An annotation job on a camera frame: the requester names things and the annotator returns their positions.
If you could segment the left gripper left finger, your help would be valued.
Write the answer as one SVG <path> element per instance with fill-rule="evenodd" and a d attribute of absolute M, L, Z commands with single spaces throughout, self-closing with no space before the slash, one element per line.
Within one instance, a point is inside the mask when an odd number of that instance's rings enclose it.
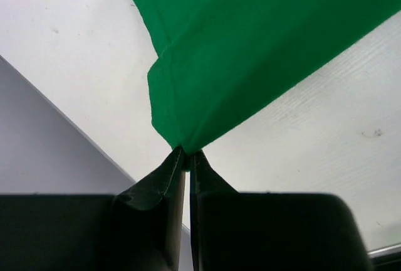
<path fill-rule="evenodd" d="M 1 196 L 2 270 L 177 270 L 185 152 L 112 194 Z"/>

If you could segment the green t shirt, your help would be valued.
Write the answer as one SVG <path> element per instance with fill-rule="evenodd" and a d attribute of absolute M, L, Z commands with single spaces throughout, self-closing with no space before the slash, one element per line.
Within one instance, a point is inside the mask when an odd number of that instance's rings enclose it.
<path fill-rule="evenodd" d="M 157 60 L 152 125 L 192 154 L 400 11 L 400 0 L 133 0 Z"/>

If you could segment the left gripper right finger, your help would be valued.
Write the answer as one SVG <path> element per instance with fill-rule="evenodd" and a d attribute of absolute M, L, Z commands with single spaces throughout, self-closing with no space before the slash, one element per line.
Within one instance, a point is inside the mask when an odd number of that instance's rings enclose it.
<path fill-rule="evenodd" d="M 190 158 L 195 270 L 371 270 L 354 217 L 325 193 L 240 193 Z"/>

